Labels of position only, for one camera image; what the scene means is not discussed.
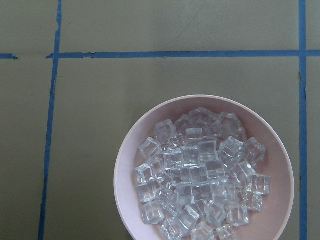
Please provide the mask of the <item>pink bowl of ice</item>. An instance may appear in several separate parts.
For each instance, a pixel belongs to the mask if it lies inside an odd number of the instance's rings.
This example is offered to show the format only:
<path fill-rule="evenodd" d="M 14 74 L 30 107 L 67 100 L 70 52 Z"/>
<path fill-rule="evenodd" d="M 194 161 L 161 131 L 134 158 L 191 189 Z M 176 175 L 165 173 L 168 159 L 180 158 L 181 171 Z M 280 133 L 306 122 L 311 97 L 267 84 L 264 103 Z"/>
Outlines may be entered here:
<path fill-rule="evenodd" d="M 147 112 L 114 169 L 116 205 L 135 240 L 277 240 L 294 192 L 276 132 L 218 96 L 178 97 Z"/>

